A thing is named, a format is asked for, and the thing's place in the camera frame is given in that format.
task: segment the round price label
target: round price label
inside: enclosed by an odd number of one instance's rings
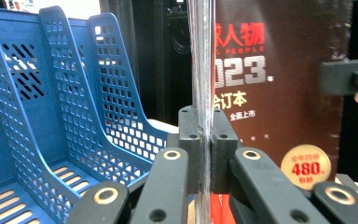
[[[293,184],[310,190],[314,184],[327,180],[331,173],[331,162],[319,147],[300,145],[286,153],[281,170]]]

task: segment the blue basket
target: blue basket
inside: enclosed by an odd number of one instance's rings
[[[133,191],[165,146],[166,133],[153,130],[145,119],[117,21],[108,17],[117,49],[109,60],[117,64],[101,64],[96,56],[101,56],[101,38],[90,30],[107,26],[98,17],[89,26],[81,20],[68,23],[58,7],[39,16],[0,10],[0,203],[7,205],[0,215],[15,208],[0,222],[19,217],[25,217],[21,223],[64,222],[80,194],[106,179]],[[112,76],[117,70],[121,89],[102,82],[108,77],[104,66],[115,69]],[[101,74],[94,77],[96,70]],[[92,96],[102,104],[105,131]],[[106,106],[117,114],[106,112]]]

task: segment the gold circular sticker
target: gold circular sticker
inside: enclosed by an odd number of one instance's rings
[[[331,173],[331,162],[319,147],[300,145],[286,153],[281,170],[293,184],[310,190],[314,184],[327,180]]]

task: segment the metal ring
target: metal ring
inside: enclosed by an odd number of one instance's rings
[[[246,159],[256,161],[261,158],[260,154],[258,152],[252,151],[252,150],[246,150],[242,152],[242,156]]]
[[[170,161],[174,161],[177,160],[181,157],[180,152],[175,151],[175,150],[169,150],[164,152],[164,158]]]
[[[111,192],[112,195],[110,195],[107,198],[101,198],[101,194],[105,193],[105,192]],[[109,204],[115,201],[115,199],[118,197],[118,191],[117,189],[114,188],[104,188],[104,189],[100,189],[98,190],[95,195],[94,195],[94,202],[98,203],[98,204]]]
[[[343,195],[345,195],[346,198],[340,198],[337,195],[334,194],[334,192],[339,192],[342,193]],[[332,199],[333,201],[336,201],[337,203],[342,203],[342,204],[346,204],[346,205],[352,205],[355,203],[355,199],[354,197],[347,192],[344,189],[339,189],[337,187],[329,187],[325,190],[325,193],[327,194],[327,196]]]

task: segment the brown poster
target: brown poster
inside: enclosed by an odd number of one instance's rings
[[[296,148],[285,160],[305,189],[337,169],[341,99],[319,91],[318,69],[345,58],[349,11],[339,0],[216,0],[214,106],[278,166]]]

